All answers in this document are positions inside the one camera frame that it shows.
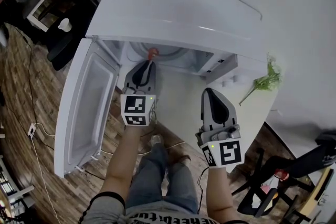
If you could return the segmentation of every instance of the white cup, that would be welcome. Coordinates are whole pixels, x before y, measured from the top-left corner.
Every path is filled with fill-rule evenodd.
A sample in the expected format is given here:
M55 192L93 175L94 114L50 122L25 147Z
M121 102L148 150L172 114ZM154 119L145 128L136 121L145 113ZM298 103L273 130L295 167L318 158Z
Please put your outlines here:
M69 32L72 29L72 25L68 18L63 19L58 26L58 29L63 30L64 32Z

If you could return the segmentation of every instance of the plant stem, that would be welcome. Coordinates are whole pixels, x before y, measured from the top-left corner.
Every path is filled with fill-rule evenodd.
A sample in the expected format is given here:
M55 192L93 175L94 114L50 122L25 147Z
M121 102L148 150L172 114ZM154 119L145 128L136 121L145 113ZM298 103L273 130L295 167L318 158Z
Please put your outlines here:
M247 95L245 95L245 97L240 101L239 105L241 106L242 103L246 100L246 98L248 98L251 95L251 93L253 93L256 89L257 88L254 86L252 90L250 90L250 92Z

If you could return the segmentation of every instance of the fiducial marker cube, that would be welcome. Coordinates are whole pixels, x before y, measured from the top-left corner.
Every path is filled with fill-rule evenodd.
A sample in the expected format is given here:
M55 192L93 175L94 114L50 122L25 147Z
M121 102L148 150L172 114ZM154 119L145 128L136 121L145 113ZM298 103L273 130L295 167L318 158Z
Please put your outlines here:
M155 95L121 95L121 116L125 125L148 126L156 108Z

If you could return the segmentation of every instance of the black chair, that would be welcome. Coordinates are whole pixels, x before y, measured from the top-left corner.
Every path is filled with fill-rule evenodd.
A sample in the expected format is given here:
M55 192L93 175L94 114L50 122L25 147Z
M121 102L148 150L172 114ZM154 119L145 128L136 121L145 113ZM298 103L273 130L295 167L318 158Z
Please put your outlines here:
M335 146L336 143L320 145L294 160L273 156L266 161L264 166L261 166L264 150L261 148L258 149L260 157L257 161L253 175L248 177L247 182L232 193L232 195L236 195L237 193L250 188L244 199L239 204L238 212L245 215L253 215L255 217L265 216L272 211L279 199L283 199L289 206L292 206L294 201L285 194L286 190L289 187L298 186L304 190L312 192L314 186L302 183L296 180L296 178L307 176L312 172L332 165L336 161ZM283 169L288 172L289 178L280 182L277 189L271 189L268 194L265 194L260 187L263 182L274 175L276 169ZM278 193L278 196L273 199L275 193ZM261 200L258 208L252 207L254 194L256 194ZM271 200L272 207L265 211Z
M75 55L78 45L85 37L91 19L97 9L97 0L72 0L75 5L59 16L46 33L45 45L48 60L55 70L63 68ZM58 29L58 25L68 18L72 24L69 32Z

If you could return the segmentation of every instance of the jeans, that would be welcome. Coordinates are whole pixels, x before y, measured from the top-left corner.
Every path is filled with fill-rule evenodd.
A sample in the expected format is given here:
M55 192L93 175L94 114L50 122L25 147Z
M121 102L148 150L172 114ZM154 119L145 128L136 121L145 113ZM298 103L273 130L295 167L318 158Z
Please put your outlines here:
M167 160L167 151L160 143L155 144L150 154L141 159L133 177L126 209L165 201L197 214L197 194L189 168L182 163L167 168ZM169 185L167 195L162 197L161 184L166 168Z

